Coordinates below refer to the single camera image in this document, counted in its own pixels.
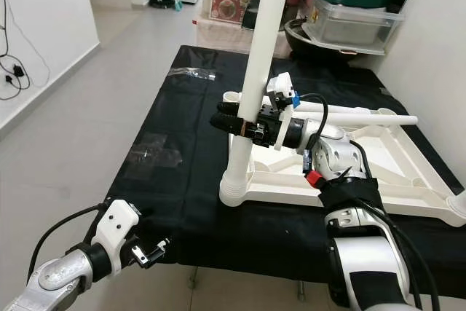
table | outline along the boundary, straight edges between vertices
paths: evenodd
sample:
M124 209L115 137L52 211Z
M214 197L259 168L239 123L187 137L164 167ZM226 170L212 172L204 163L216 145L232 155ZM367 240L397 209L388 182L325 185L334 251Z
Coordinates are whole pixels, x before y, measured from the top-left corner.
M209 119L225 91L241 91L247 60L243 54L182 46L172 68L204 68L215 78L172 71L177 73L165 79L107 197L132 202L142 212L135 233L146 251L163 237L173 238L163 262L325 283L322 208L265 202L228 208L218 198L227 134ZM369 70L274 59L271 76L284 71L301 94L318 92L332 104L406 113ZM454 193L462 191L417 127L403 128ZM423 253L440 293L466 299L466 225L392 218ZM428 290L422 281L420 286Z

vertical white pole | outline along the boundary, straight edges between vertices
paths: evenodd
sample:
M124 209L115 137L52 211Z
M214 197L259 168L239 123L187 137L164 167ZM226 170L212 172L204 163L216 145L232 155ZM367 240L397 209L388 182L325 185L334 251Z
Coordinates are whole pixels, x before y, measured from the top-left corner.
M284 5L285 0L261 0L259 4L238 111L239 117L250 122L256 121L262 104ZM233 139L228 168L220 183L220 199L226 205L237 206L243 201L252 145L248 138L235 136Z

plastic storage box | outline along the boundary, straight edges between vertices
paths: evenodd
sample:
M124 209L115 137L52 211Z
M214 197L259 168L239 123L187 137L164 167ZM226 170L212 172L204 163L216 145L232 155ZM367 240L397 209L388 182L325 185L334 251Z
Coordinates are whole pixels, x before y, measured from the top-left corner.
M379 54L404 17L385 12L384 8L361 9L314 0L306 34L321 43L346 45L346 49Z

gray floor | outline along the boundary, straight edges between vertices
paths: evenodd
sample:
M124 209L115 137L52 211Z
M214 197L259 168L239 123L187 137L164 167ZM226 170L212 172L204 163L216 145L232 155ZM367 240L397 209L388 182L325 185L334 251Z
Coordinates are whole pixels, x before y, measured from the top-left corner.
M43 231L104 198L179 46L195 43L194 11L145 10L0 143L0 308L22 290ZM39 261L80 241L91 218L59 230ZM307 283L300 303L291 280L200 269L193 292L189 272L131 267L72 310L338 310L324 285Z

black cloth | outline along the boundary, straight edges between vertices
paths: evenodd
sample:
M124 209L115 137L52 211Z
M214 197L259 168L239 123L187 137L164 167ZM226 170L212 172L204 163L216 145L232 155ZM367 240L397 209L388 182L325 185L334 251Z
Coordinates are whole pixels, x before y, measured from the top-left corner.
M163 237L173 238L164 262L325 283L323 208L266 202L229 208L218 198L228 162L227 134L211 127L209 119L225 91L241 91L247 60L242 54L181 47L173 68L211 69L216 77L174 74L165 79L107 197L132 202L142 212L135 231L147 251ZM274 59L271 76L284 71L301 94L318 92L332 104L406 113L369 70ZM405 130L459 192L461 185L420 131ZM465 298L466 227L392 218L425 256L440 293Z

